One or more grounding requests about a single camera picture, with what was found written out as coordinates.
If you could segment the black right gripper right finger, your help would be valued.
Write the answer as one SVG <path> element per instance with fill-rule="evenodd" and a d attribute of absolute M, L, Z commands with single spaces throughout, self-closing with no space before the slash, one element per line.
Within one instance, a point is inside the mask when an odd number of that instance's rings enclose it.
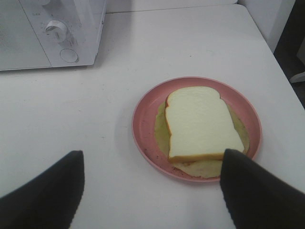
<path fill-rule="evenodd" d="M 305 195 L 241 152 L 224 152 L 220 186 L 238 229 L 303 229 Z"/>

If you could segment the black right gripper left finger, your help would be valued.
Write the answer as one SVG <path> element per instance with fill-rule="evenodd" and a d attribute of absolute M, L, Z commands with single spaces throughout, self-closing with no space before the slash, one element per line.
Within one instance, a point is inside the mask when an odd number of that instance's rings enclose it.
<path fill-rule="evenodd" d="M 71 151 L 0 199 L 2 229 L 68 229 L 85 185 L 84 155 Z"/>

